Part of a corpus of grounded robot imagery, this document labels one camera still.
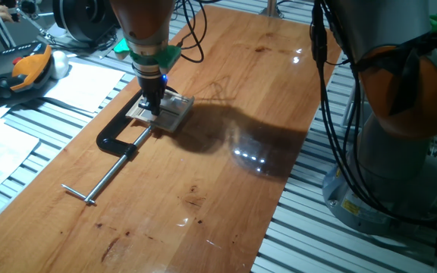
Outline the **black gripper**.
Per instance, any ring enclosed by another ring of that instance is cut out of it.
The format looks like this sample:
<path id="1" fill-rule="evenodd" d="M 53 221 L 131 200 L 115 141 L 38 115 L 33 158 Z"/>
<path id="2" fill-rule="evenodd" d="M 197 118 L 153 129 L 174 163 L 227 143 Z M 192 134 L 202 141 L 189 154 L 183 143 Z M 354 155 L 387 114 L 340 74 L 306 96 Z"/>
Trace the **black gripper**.
<path id="1" fill-rule="evenodd" d="M 158 116 L 161 112 L 161 101 L 168 82 L 167 76 L 158 74 L 156 77 L 148 78 L 138 75 L 137 80 L 143 95 L 139 107 L 150 110 L 153 115 Z"/>

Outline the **person's bare hand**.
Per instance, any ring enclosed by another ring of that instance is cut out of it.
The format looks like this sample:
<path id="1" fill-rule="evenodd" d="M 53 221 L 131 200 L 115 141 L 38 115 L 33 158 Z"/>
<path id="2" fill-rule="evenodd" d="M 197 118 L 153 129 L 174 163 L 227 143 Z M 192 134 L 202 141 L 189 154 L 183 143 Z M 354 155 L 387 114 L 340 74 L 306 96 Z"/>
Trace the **person's bare hand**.
<path id="1" fill-rule="evenodd" d="M 14 22 L 12 15 L 9 13 L 9 8 L 4 5 L 0 5 L 0 18 L 4 22 L 10 22 L 10 23 Z"/>

